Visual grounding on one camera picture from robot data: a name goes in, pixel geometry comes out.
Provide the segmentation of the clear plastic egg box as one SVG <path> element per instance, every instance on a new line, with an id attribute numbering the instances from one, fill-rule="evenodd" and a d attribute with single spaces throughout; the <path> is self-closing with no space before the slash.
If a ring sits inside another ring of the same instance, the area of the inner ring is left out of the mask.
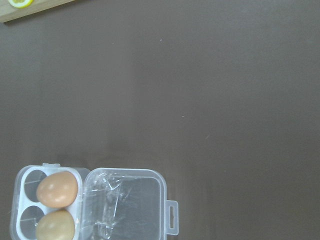
<path id="1" fill-rule="evenodd" d="M 14 240 L 34 240 L 41 218 L 53 212 L 36 196 L 50 175 L 70 172 L 77 197 L 66 208 L 76 240 L 165 240 L 179 234 L 179 204 L 167 198 L 163 176 L 151 169 L 28 165 L 15 179 L 10 219 Z"/>

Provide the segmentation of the wooden cutting board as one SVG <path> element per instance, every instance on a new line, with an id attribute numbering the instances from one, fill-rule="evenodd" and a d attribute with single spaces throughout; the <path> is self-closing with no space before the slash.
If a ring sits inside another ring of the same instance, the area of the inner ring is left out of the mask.
<path id="1" fill-rule="evenodd" d="M 8 0 L 1 0 L 0 22 L 5 23 L 70 2 L 72 0 L 33 0 L 32 4 L 28 7 L 15 8 L 9 4 Z"/>

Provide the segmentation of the tan egg in box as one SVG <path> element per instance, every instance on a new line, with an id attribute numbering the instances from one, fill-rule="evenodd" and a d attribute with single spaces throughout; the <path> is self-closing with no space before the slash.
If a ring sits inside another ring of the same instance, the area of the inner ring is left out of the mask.
<path id="1" fill-rule="evenodd" d="M 75 222 L 67 210 L 57 210 L 43 216 L 35 230 L 37 240 L 72 240 Z"/>

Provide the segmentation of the brown egg in box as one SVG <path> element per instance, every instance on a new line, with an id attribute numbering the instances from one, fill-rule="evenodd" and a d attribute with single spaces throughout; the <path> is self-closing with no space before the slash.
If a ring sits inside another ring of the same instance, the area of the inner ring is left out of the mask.
<path id="1" fill-rule="evenodd" d="M 78 194 L 78 182 L 69 171 L 61 171 L 45 177 L 36 189 L 37 200 L 49 208 L 70 206 Z"/>

